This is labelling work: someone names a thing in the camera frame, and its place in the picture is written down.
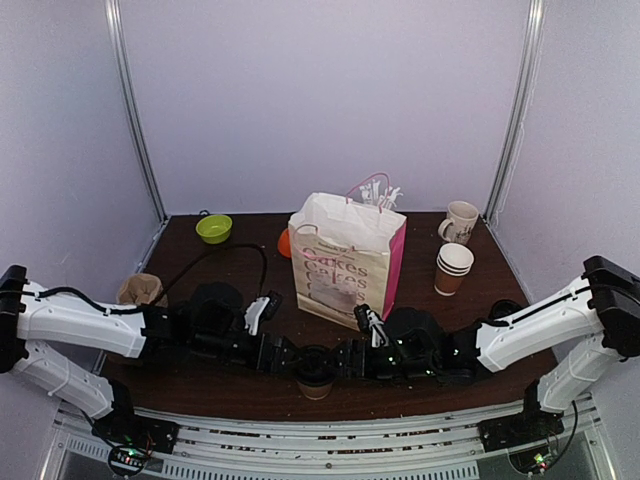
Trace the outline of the stack of brown paper cups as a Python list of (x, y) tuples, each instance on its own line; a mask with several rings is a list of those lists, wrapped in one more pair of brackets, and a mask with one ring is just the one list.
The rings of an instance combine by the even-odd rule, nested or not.
[(473, 252), (464, 245), (446, 243), (436, 258), (434, 290), (442, 296), (453, 296), (470, 272), (475, 261)]

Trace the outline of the brown paper coffee cup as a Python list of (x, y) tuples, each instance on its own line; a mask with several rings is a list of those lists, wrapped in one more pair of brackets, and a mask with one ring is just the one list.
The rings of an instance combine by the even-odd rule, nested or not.
[(296, 383), (302, 395), (313, 401), (325, 399), (332, 391), (335, 382), (334, 376), (324, 377), (319, 380), (298, 377)]

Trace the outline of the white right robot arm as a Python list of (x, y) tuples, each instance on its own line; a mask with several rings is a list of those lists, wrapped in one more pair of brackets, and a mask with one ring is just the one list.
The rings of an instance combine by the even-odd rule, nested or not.
[(337, 375), (374, 380), (431, 377), (470, 385), (558, 343), (578, 338), (571, 352), (525, 390), (523, 409), (484, 420), (485, 451), (512, 448), (563, 432), (563, 414), (615, 362), (639, 354), (639, 278), (602, 256), (584, 262), (567, 287), (526, 308), (501, 300), (486, 318), (446, 332), (433, 316), (394, 310), (385, 322), (369, 307), (356, 309), (381, 342), (346, 341), (326, 363)]

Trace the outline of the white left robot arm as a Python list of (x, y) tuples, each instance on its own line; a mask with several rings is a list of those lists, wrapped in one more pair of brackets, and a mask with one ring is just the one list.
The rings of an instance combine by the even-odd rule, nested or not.
[(10, 266), (1, 276), (1, 370), (75, 405), (107, 442), (172, 451), (178, 426), (134, 411), (129, 389), (96, 376), (51, 347), (61, 342), (96, 348), (144, 363), (169, 364), (190, 354), (258, 368), (268, 348), (261, 324), (282, 303), (275, 291), (243, 304), (227, 283), (199, 286), (177, 307), (119, 306), (91, 300), (73, 287), (46, 289)]

